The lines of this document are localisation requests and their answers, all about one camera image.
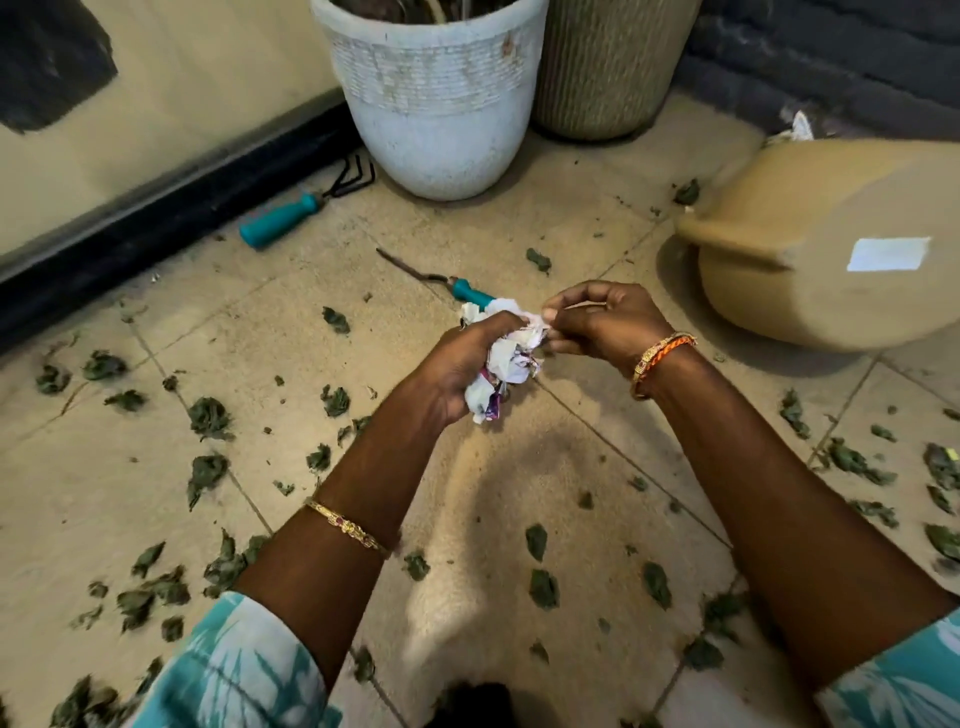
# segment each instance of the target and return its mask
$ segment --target teal shirt sleeve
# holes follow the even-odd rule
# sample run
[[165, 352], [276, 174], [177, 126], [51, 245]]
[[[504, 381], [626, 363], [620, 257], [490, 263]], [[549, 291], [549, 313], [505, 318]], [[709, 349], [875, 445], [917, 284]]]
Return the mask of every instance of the teal shirt sleeve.
[[816, 695], [833, 728], [960, 727], [960, 609]]
[[159, 674], [131, 728], [336, 728], [316, 663], [258, 602], [221, 596]]

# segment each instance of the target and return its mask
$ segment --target white plant pot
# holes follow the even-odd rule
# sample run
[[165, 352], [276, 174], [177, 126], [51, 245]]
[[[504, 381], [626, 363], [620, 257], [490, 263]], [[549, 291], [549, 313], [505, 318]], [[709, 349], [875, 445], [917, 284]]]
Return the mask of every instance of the white plant pot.
[[388, 175], [430, 200], [463, 200], [500, 179], [530, 120], [547, 0], [445, 25], [311, 4], [357, 130]]

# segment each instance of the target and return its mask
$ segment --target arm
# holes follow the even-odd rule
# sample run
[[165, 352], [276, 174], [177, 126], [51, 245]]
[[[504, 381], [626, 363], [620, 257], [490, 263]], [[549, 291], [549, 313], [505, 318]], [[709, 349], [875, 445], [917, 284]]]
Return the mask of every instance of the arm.
[[[569, 308], [583, 302], [594, 305]], [[545, 307], [551, 349], [605, 358], [627, 378], [673, 332], [638, 285], [582, 283]], [[854, 513], [693, 348], [668, 354], [644, 387], [813, 686], [956, 609], [954, 595]]]
[[[517, 316], [504, 312], [448, 331], [383, 401], [313, 498], [393, 548], [438, 437], [467, 414], [464, 391], [487, 351], [521, 326]], [[301, 508], [243, 572], [234, 591], [280, 618], [332, 689], [382, 565], [378, 552]]]

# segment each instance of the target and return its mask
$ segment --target beige wall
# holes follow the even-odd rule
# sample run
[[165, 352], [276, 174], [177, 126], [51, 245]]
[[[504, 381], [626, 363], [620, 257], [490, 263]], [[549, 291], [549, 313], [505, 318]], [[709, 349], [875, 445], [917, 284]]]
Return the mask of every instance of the beige wall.
[[0, 127], [0, 261], [336, 86], [309, 0], [85, 0], [118, 75], [41, 132]]

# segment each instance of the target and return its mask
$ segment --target hand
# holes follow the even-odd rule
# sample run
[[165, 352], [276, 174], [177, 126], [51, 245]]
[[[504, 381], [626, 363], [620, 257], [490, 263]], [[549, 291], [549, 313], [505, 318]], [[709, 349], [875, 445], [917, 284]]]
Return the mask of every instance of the hand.
[[[584, 302], [591, 305], [578, 305]], [[606, 359], [627, 379], [644, 352], [674, 333], [646, 288], [607, 280], [558, 293], [543, 304], [543, 320], [553, 327], [546, 349]]]
[[444, 426], [452, 425], [468, 413], [464, 392], [487, 363], [493, 342], [523, 326], [519, 316], [500, 311], [467, 328], [452, 328], [423, 359], [411, 378], [428, 396], [432, 394], [439, 399]]

